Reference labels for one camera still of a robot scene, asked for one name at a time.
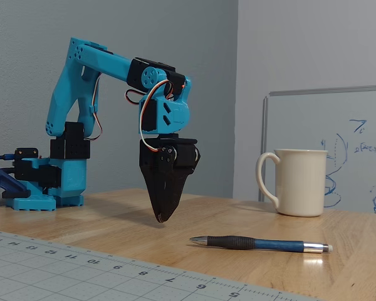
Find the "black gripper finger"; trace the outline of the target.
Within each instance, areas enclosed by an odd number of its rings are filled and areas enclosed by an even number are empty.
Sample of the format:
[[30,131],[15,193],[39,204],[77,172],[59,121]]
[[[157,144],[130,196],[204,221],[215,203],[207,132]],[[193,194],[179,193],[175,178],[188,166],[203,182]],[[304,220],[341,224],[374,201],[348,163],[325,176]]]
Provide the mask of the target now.
[[153,169],[150,166],[141,166],[140,169],[145,179],[156,220],[158,222],[164,222],[162,217],[162,202],[160,200],[163,191],[163,188],[161,188],[160,185],[164,185],[164,181],[162,178],[159,178],[159,173],[156,169]]
[[175,169],[165,175],[164,196],[159,213],[159,221],[166,222],[177,209],[187,177],[193,169]]

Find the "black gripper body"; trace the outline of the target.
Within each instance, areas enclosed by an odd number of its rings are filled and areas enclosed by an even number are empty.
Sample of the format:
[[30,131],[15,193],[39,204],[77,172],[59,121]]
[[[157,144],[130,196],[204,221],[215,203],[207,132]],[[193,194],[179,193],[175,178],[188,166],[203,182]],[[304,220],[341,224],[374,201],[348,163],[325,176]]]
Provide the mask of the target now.
[[196,139],[186,139],[178,134],[159,134],[145,140],[155,151],[140,141],[139,166],[142,172],[171,174],[187,171],[192,174],[200,159]]

